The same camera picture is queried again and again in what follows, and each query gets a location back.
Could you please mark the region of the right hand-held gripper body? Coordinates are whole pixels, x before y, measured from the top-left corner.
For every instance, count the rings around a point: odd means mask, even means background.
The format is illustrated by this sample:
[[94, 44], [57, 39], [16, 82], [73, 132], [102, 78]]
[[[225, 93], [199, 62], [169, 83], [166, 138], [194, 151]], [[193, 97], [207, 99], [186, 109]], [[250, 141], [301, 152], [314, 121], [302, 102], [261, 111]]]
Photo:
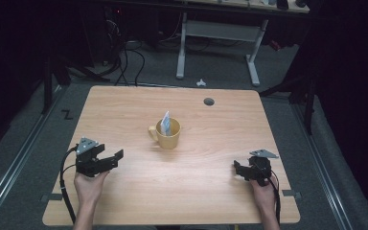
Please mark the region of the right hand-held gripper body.
[[248, 159], [251, 170], [250, 178], [264, 187], [265, 181], [271, 177], [270, 158], [277, 159], [278, 155], [266, 149], [250, 151], [250, 154], [251, 157]]

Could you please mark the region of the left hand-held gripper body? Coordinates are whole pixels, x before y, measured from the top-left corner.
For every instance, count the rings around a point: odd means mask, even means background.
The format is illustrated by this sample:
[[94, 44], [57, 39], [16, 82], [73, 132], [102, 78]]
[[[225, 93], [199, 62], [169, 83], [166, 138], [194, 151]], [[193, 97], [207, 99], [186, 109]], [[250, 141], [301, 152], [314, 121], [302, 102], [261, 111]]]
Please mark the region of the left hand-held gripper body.
[[104, 161], [91, 156], [91, 150], [100, 145], [97, 141], [82, 137], [76, 150], [76, 169], [88, 177], [106, 172]]

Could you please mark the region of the yellow mug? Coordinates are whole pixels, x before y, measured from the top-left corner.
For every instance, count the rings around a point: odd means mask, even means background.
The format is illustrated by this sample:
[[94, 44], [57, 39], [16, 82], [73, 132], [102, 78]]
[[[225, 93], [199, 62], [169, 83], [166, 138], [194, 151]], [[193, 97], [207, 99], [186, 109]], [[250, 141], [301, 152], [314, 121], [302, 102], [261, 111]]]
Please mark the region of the yellow mug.
[[149, 137], [155, 141], [164, 150], [173, 150], [178, 145], [178, 140], [181, 131], [181, 124], [175, 119], [170, 118], [170, 135], [161, 133], [161, 123], [159, 121], [155, 126], [148, 128]]

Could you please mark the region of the white toothpaste tube blue label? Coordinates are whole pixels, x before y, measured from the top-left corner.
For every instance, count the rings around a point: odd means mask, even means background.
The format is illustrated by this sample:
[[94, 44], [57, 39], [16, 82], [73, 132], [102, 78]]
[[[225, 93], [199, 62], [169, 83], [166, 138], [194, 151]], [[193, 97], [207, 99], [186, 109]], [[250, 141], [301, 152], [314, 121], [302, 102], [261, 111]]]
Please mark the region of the white toothpaste tube blue label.
[[162, 135], [171, 136], [170, 112], [167, 111], [160, 123], [160, 132]]

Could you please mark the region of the person's left hand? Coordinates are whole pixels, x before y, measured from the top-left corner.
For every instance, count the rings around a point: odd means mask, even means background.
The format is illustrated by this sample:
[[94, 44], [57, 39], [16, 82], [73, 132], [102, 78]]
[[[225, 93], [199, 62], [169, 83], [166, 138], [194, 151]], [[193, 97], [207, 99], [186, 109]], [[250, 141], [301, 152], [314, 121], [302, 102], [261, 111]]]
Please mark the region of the person's left hand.
[[81, 173], [76, 173], [74, 185], [81, 206], [96, 205], [101, 197], [104, 181], [108, 172], [101, 172], [95, 177], [88, 177]]

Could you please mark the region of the person's right hand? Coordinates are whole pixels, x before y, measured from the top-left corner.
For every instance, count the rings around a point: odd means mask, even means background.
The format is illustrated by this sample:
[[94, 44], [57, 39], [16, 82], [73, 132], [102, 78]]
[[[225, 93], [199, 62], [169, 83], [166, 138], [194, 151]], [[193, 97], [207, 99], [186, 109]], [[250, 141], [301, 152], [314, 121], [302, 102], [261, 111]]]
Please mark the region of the person's right hand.
[[256, 206], [262, 215], [275, 214], [275, 194], [273, 186], [267, 183], [265, 186], [260, 186], [256, 180], [251, 180], [250, 184], [253, 189]]

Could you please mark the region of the grey tape strip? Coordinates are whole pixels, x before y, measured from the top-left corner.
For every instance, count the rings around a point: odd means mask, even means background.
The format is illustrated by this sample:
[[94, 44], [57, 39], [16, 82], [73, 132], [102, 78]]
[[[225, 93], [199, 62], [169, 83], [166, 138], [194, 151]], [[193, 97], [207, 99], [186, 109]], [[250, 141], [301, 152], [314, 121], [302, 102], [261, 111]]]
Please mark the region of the grey tape strip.
[[301, 193], [294, 190], [282, 190], [283, 196], [293, 196], [295, 199], [301, 199]]
[[62, 194], [44, 194], [40, 197], [40, 201], [43, 203], [47, 203], [50, 200], [62, 200]]

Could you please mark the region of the black metal stand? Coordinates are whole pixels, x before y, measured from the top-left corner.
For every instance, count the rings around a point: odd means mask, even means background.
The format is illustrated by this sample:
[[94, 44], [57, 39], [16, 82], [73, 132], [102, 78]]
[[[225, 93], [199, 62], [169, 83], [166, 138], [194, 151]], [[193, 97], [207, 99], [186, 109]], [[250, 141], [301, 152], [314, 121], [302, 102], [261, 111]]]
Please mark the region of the black metal stand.
[[49, 111], [53, 103], [53, 79], [56, 79], [59, 85], [68, 86], [71, 83], [66, 66], [66, 58], [63, 56], [49, 56], [44, 63], [43, 114]]
[[259, 95], [261, 97], [267, 97], [276, 92], [289, 91], [290, 95], [288, 96], [288, 101], [291, 104], [305, 104], [303, 125], [308, 135], [312, 135], [311, 121], [312, 113], [314, 112], [313, 103], [316, 82], [317, 76], [302, 75], [293, 79], [284, 80], [280, 84], [260, 92]]

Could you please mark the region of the metal floor rail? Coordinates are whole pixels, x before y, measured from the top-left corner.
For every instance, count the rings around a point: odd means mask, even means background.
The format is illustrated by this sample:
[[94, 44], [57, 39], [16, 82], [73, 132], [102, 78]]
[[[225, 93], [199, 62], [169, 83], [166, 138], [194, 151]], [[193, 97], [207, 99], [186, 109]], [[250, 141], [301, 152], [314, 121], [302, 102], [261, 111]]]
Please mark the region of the metal floor rail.
[[313, 161], [314, 169], [321, 183], [322, 190], [331, 207], [333, 216], [336, 220], [339, 230], [353, 230], [353, 225], [349, 220], [346, 210], [341, 202], [340, 195], [336, 190], [332, 178], [330, 177], [326, 169], [326, 166], [321, 158], [321, 152], [318, 146], [316, 145], [314, 138], [312, 137], [311, 134], [309, 134], [309, 132], [305, 127], [302, 109], [300, 108], [299, 105], [295, 104], [292, 104], [290, 107], [309, 145], [310, 155]]
[[0, 207], [6, 199], [17, 177], [24, 168], [35, 140], [40, 135], [53, 107], [64, 95], [67, 86], [56, 86], [52, 91], [53, 102], [42, 113], [43, 89], [38, 89], [32, 99], [12, 120], [8, 131], [0, 141]]

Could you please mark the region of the grey metal frame desk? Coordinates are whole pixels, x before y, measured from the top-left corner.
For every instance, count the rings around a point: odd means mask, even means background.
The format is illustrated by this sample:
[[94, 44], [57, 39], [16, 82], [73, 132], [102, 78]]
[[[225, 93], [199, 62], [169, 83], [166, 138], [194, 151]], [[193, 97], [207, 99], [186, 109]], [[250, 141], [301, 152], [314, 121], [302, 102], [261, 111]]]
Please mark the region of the grey metal frame desk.
[[[186, 7], [189, 7], [191, 4], [205, 4], [207, 6], [224, 7], [226, 10], [234, 7], [236, 10], [308, 14], [310, 8], [303, 3], [299, 3], [299, 1], [300, 0], [182, 0], [182, 3]], [[268, 18], [264, 18], [260, 24], [254, 26], [212, 22], [204, 19], [189, 19], [185, 12], [181, 14], [181, 19], [180, 50], [176, 67], [176, 77], [179, 80], [183, 79], [185, 76], [186, 40], [189, 36], [192, 36], [252, 43], [253, 47], [250, 53], [245, 56], [245, 61], [252, 84], [254, 86], [260, 85], [255, 58], [265, 35], [265, 30], [269, 22]]]

